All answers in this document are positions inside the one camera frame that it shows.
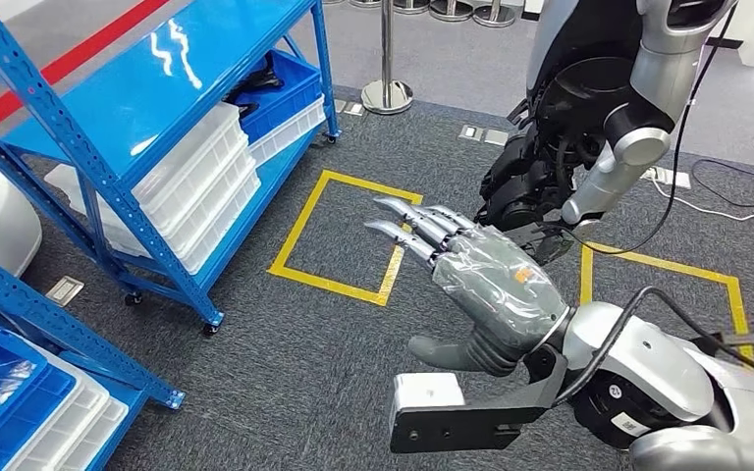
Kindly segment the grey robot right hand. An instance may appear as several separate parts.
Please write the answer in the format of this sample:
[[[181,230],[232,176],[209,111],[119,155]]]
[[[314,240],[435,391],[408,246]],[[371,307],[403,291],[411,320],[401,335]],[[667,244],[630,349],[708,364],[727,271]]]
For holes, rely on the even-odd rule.
[[[412,337],[407,346],[421,362],[505,377],[570,313],[545,271],[496,228],[442,205],[421,206],[393,196],[374,201],[410,229],[384,220],[371,221],[367,228],[417,255],[432,282],[473,323],[469,337],[458,343]]]

